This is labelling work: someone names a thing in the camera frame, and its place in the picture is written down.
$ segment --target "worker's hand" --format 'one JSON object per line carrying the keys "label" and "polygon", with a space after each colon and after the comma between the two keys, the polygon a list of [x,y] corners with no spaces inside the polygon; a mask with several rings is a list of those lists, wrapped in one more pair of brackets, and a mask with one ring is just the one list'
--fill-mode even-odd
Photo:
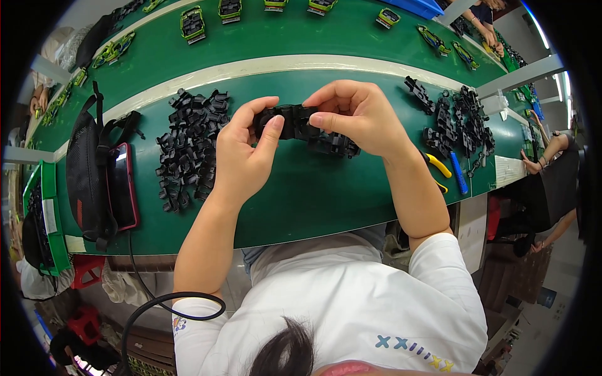
{"label": "worker's hand", "polygon": [[535,113],[535,111],[529,111],[531,113],[531,119],[535,122],[535,124],[542,126],[541,121],[539,121],[539,116]]}
{"label": "worker's hand", "polygon": [[212,193],[221,194],[229,203],[242,206],[264,186],[272,171],[274,153],[284,118],[274,116],[266,124],[257,147],[253,116],[278,104],[278,97],[252,100],[234,113],[232,120],[217,137],[216,183]]}
{"label": "worker's hand", "polygon": [[535,244],[531,244],[531,252],[533,253],[537,253],[539,251],[541,251],[541,249],[544,247],[544,242],[542,241],[538,241]]}
{"label": "worker's hand", "polygon": [[477,30],[479,30],[479,33],[483,36],[488,45],[491,47],[495,46],[495,37],[488,28],[481,25],[480,27],[477,27]]}
{"label": "worker's hand", "polygon": [[501,42],[495,43],[495,51],[500,57],[504,57],[504,45]]}
{"label": "worker's hand", "polygon": [[40,94],[40,107],[42,108],[42,112],[46,112],[46,108],[48,107],[48,89],[45,88],[42,90]]}
{"label": "worker's hand", "polygon": [[320,112],[309,124],[351,138],[362,150],[391,161],[412,147],[402,124],[385,94],[369,82],[331,82],[307,98],[303,106]]}
{"label": "worker's hand", "polygon": [[36,108],[40,107],[40,102],[38,102],[36,97],[31,98],[31,101],[29,102],[29,113],[32,116],[35,116],[36,114]]}
{"label": "worker's hand", "polygon": [[523,149],[521,149],[521,155],[523,156],[523,163],[525,163],[525,168],[530,174],[536,174],[541,171],[541,164],[533,163],[529,161]]}

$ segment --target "smartphone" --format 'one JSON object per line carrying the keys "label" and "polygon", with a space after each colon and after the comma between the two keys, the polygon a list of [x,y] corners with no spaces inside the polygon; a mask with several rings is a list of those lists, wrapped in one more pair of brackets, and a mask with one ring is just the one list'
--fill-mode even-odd
{"label": "smartphone", "polygon": [[126,230],[138,226],[140,215],[134,190],[132,151],[127,143],[123,143],[109,152],[107,190],[109,206],[117,221],[117,229]]}

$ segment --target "yellow-handled pliers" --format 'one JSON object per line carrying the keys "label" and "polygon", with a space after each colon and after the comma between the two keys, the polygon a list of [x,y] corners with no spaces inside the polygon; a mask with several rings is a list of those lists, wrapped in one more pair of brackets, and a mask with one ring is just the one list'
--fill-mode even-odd
{"label": "yellow-handled pliers", "polygon": [[[424,161],[426,163],[430,163],[432,165],[434,165],[436,168],[439,169],[439,171],[441,171],[441,173],[445,176],[445,177],[451,177],[452,176],[452,172],[450,170],[447,169],[447,167],[441,163],[440,160],[438,160],[435,156],[431,155],[431,154],[427,154],[425,152],[420,151],[420,155],[422,155],[422,158],[424,159]],[[437,180],[435,180],[435,183],[437,183],[437,185],[439,186],[439,190],[441,190],[441,193],[445,194],[447,193],[447,187],[444,185],[441,185]]]}

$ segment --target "blue plastic bin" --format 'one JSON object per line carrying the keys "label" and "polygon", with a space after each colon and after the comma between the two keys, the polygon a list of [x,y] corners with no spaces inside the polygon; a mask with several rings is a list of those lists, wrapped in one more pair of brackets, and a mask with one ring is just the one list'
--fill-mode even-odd
{"label": "blue plastic bin", "polygon": [[444,14],[443,10],[435,0],[380,0],[387,4],[395,5],[408,12],[430,20],[431,18]]}

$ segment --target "white t-shirt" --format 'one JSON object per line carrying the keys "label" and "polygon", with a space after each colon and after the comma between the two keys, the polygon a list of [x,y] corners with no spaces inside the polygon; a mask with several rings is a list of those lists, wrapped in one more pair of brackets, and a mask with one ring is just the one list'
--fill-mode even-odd
{"label": "white t-shirt", "polygon": [[[453,235],[424,241],[409,274],[383,265],[379,252],[351,233],[288,246],[310,251],[281,259],[295,250],[286,244],[268,248],[253,264],[253,288],[230,319],[173,315],[178,375],[248,374],[261,347],[286,327],[283,316],[312,328],[314,369],[363,360],[394,369],[474,370],[487,325]],[[173,308],[208,316],[219,305],[185,298]]]}

